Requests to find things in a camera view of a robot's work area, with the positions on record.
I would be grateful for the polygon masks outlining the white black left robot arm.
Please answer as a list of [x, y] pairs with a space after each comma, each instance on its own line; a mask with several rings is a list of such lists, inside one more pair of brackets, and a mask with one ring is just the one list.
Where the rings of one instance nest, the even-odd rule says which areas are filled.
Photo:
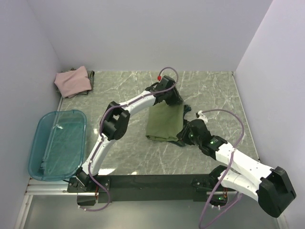
[[112, 145], [121, 139], [129, 124], [130, 118], [141, 110], [154, 106], [163, 101], [167, 105], [176, 105], [183, 102], [176, 83], [169, 76], [159, 76], [160, 81], [147, 87], [138, 96], [126, 101], [109, 103], [101, 121], [97, 141], [83, 165], [77, 170], [78, 186], [85, 192], [94, 189], [96, 176], [100, 166]]

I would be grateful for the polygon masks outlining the green graphic tank top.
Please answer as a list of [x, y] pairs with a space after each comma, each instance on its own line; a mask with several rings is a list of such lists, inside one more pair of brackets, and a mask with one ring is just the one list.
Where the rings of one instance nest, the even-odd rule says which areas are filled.
[[179, 147], [185, 143], [177, 135], [187, 123], [184, 116], [192, 109], [187, 104], [167, 105], [161, 102], [149, 108], [145, 136], [152, 141], [169, 142]]

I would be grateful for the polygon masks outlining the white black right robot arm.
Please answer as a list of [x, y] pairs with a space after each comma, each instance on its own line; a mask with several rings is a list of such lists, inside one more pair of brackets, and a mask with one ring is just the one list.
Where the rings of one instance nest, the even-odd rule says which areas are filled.
[[227, 187], [247, 195], [274, 218], [278, 218], [296, 198], [288, 173], [283, 168], [269, 167], [234, 149], [225, 139], [212, 135], [202, 119], [190, 121], [177, 137], [231, 167], [229, 171], [224, 170], [209, 178], [212, 189]]

